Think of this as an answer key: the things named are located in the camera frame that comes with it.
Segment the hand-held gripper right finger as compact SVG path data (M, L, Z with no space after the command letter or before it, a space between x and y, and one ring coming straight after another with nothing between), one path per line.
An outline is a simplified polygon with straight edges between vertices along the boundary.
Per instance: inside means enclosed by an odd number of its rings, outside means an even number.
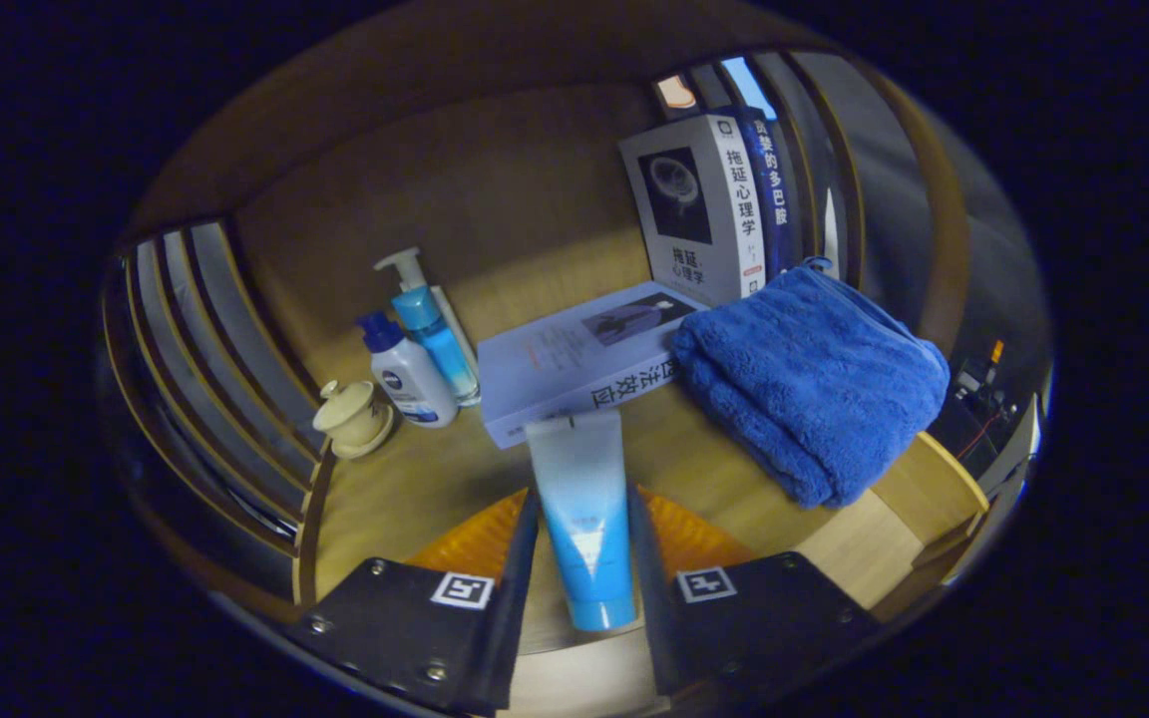
M876 617L805 555L669 569L638 488L629 526L653 681L666 698L784 698L879 635Z

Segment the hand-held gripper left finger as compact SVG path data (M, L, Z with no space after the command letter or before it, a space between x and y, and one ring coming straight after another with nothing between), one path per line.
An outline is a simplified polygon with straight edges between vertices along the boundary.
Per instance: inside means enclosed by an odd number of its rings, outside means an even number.
M520 491L461 535L488 568L364 559L286 635L316 672L401 717L493 717L510 704L539 534Z

